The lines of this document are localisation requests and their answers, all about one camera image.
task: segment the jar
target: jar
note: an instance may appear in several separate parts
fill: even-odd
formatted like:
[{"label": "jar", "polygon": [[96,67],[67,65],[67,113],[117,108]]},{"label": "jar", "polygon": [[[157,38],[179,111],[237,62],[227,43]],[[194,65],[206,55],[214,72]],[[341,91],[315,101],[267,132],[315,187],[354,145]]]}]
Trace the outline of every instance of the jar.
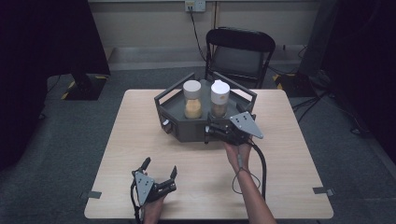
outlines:
[{"label": "jar", "polygon": [[201,83],[189,80],[183,84],[185,99],[184,115],[187,119],[198,119],[202,116]]},{"label": "jar", "polygon": [[214,118],[224,118],[227,114],[230,86],[221,80],[215,80],[210,89],[210,114]]}]

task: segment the wall outlet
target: wall outlet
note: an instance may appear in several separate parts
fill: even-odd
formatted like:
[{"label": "wall outlet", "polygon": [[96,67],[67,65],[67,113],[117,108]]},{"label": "wall outlet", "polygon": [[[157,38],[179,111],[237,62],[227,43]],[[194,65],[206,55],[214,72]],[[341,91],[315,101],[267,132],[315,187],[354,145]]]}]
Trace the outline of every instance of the wall outlet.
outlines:
[{"label": "wall outlet", "polygon": [[206,11],[206,1],[205,0],[189,0],[184,2],[184,10],[189,12],[205,12]]}]

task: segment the gray carpet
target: gray carpet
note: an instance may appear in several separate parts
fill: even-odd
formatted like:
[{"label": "gray carpet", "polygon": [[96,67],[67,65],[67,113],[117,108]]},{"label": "gray carpet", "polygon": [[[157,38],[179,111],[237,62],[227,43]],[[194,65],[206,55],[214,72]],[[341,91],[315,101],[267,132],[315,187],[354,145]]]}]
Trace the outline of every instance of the gray carpet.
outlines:
[{"label": "gray carpet", "polygon": [[[98,101],[61,100],[72,78],[51,77],[46,117],[20,162],[0,172],[0,223],[130,223],[85,218],[86,199],[80,195],[92,188],[125,91],[164,89],[190,72],[202,77],[205,69],[114,71]],[[268,73],[264,89],[276,87],[273,74]],[[290,103],[304,100],[290,98]],[[375,154],[374,140],[349,131],[351,119],[333,98],[325,95],[300,125],[323,185],[335,192],[330,197],[334,217],[278,223],[396,223],[396,180]]]}]

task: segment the wooden table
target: wooden table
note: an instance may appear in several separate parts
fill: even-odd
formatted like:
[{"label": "wooden table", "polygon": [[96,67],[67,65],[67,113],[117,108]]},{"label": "wooden table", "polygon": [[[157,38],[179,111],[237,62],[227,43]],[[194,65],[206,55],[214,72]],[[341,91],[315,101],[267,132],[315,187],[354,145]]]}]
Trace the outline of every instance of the wooden table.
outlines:
[{"label": "wooden table", "polygon": [[[162,90],[125,92],[92,191],[87,218],[134,218],[130,198],[132,170],[151,157],[148,175],[160,183],[177,166],[177,190],[164,203],[162,219],[245,219],[242,195],[232,190],[233,169],[220,142],[179,143],[160,125],[154,97]],[[322,187],[289,100],[281,90],[255,90],[253,109],[264,133],[254,138],[267,162],[266,200],[275,218],[331,218],[332,207]],[[262,176],[252,150],[250,170]]]}]

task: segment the white cap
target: white cap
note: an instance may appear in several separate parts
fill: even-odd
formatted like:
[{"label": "white cap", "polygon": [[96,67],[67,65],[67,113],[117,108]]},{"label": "white cap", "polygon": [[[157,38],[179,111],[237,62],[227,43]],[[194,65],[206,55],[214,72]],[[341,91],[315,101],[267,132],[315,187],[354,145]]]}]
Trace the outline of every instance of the white cap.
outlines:
[{"label": "white cap", "polygon": [[227,83],[221,80],[215,80],[215,83],[212,84],[210,89],[212,90],[210,98],[213,103],[216,105],[224,105],[228,102],[230,86]]},{"label": "white cap", "polygon": [[201,96],[201,83],[196,80],[189,80],[183,84],[184,96],[188,99],[197,99]]}]

